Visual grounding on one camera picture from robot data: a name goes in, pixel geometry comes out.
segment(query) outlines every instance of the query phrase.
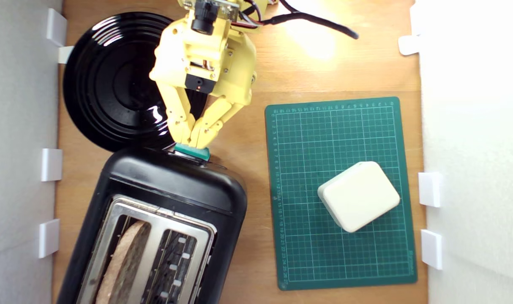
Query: camera lens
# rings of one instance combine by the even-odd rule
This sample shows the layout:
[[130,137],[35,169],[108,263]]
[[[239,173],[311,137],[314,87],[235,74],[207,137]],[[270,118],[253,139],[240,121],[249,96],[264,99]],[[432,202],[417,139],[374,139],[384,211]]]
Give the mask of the camera lens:
[[217,19],[218,6],[208,0],[199,0],[194,7],[194,20],[191,29],[210,36],[213,33],[213,23]]

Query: white bracket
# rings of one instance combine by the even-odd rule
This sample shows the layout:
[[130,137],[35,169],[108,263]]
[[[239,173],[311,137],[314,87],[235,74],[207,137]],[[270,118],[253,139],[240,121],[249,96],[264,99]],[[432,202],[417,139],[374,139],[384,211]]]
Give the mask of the white bracket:
[[420,35],[424,31],[424,5],[423,2],[416,2],[410,8],[411,35],[401,36],[397,40],[399,52],[404,56],[420,52]]
[[442,236],[427,229],[421,230],[422,261],[442,270]]
[[59,219],[42,223],[38,233],[38,258],[45,258],[59,250]]
[[65,46],[67,40],[67,19],[53,8],[48,9],[46,38],[56,46]]
[[420,204],[440,208],[440,173],[418,173],[418,192]]
[[67,64],[67,60],[69,60],[69,56],[71,55],[73,48],[74,46],[63,46],[62,48],[59,48],[57,63]]
[[59,181],[63,171],[63,150],[42,149],[41,181]]

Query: white wall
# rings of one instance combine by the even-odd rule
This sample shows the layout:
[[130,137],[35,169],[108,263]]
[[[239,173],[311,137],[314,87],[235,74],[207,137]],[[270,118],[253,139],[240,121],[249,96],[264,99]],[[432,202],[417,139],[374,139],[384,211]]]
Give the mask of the white wall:
[[51,300],[52,259],[38,259],[38,225],[54,216],[54,183],[40,181],[42,148],[57,146],[57,48],[48,7],[0,0],[0,303]]
[[418,2],[425,171],[444,175],[430,303],[513,304],[513,0]]

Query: toaster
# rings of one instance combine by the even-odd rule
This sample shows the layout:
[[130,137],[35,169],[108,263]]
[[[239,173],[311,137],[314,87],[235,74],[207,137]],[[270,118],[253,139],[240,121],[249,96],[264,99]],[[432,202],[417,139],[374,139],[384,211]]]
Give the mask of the toaster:
[[165,150],[115,152],[57,303],[217,303],[246,210],[243,180],[222,166]]

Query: wire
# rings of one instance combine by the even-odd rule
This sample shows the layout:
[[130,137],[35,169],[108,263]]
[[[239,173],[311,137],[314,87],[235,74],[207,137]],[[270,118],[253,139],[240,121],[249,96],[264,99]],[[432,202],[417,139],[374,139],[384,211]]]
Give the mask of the wire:
[[281,2],[281,4],[283,6],[285,6],[285,8],[287,8],[287,10],[289,10],[290,12],[299,12],[299,10],[293,8],[290,4],[288,4],[285,0],[279,0],[279,2]]
[[309,15],[305,12],[300,12],[299,10],[293,8],[293,6],[288,4],[288,2],[286,2],[286,0],[279,0],[279,2],[281,2],[281,4],[283,6],[285,6],[285,8],[287,8],[291,13],[285,14],[285,15],[274,16],[274,17],[272,17],[270,19],[266,19],[266,20],[261,20],[260,22],[263,25],[267,25],[267,24],[276,25],[276,24],[287,22],[290,20],[303,19],[303,20],[307,20],[312,23],[323,25],[324,27],[329,27],[330,29],[334,29],[336,31],[344,33],[345,35],[347,35],[353,39],[359,38],[359,35],[355,31],[353,31],[352,29],[349,29],[345,25],[337,24],[330,20],[326,20],[326,19],[322,19],[317,16]]
[[240,12],[241,19],[245,20],[245,22],[249,23],[249,25],[252,25],[253,27],[261,27],[263,24],[259,21],[255,21],[251,17],[245,15],[243,12]]
[[[244,0],[244,1],[251,4],[251,8],[253,8],[253,10],[256,11],[256,13],[258,15],[258,21],[262,21],[262,13],[260,12],[260,8],[258,7],[257,3],[254,0]],[[252,14],[252,12],[247,14],[247,13],[245,13],[245,11],[243,11],[243,14],[250,15],[250,14]]]

